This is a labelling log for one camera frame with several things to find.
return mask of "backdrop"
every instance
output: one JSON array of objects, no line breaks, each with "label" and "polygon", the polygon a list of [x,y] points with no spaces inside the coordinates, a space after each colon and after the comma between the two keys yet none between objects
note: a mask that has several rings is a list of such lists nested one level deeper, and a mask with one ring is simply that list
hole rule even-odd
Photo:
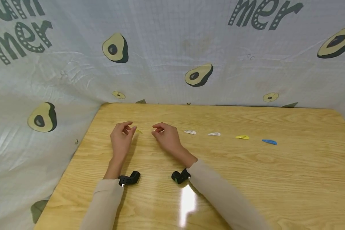
[{"label": "backdrop", "polygon": [[345,118],[345,0],[0,0],[0,229],[33,228],[104,102]]}]

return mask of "blue hair clip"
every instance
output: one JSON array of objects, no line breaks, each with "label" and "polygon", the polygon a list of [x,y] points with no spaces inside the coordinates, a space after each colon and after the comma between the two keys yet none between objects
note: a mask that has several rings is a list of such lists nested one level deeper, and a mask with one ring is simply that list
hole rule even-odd
[{"label": "blue hair clip", "polygon": [[273,145],[277,145],[277,142],[276,141],[273,141],[273,140],[262,140],[266,143],[270,143],[270,144],[273,144]]}]

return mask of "finger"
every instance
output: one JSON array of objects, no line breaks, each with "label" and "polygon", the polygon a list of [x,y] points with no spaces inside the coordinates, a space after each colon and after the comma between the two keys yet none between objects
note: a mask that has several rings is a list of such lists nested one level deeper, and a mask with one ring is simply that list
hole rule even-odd
[{"label": "finger", "polygon": [[170,125],[161,122],[161,123],[158,123],[158,124],[153,125],[152,127],[153,127],[153,128],[163,128],[163,129],[166,129],[166,128],[169,127],[169,126],[170,126]]},{"label": "finger", "polygon": [[134,135],[136,130],[137,130],[136,126],[133,126],[133,128],[131,128],[131,130],[129,131],[129,134],[127,135],[129,139],[133,138],[133,135]]},{"label": "finger", "polygon": [[156,132],[156,131],[152,131],[151,134],[156,138],[156,140],[159,140],[160,137],[162,136],[161,133],[158,133],[158,132]]},{"label": "finger", "polygon": [[133,121],[126,121],[126,122],[120,123],[119,126],[117,127],[117,130],[122,132],[126,126],[131,125],[131,124],[133,124]]},{"label": "finger", "polygon": [[127,130],[127,128],[124,128],[123,132],[128,135],[129,131]]},{"label": "finger", "polygon": [[159,133],[159,132],[161,132],[163,130],[164,130],[163,128],[156,128],[155,132]]}]

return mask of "yellow hair clip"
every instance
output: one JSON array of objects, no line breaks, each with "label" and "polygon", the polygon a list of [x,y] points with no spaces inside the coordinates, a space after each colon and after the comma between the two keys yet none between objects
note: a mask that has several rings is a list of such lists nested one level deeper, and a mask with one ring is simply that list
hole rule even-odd
[{"label": "yellow hair clip", "polygon": [[239,138],[239,139],[249,139],[249,136],[245,136],[245,135],[241,135],[241,136],[236,136],[235,138]]}]

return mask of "person's left hand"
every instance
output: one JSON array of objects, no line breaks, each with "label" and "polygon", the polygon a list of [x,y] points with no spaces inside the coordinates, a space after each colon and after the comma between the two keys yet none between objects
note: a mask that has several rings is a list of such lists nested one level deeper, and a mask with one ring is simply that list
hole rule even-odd
[{"label": "person's left hand", "polygon": [[129,152],[130,144],[132,143],[133,135],[137,129],[136,126],[131,128],[129,125],[133,124],[132,121],[119,123],[115,126],[110,134],[112,143],[113,158],[124,160]]}]

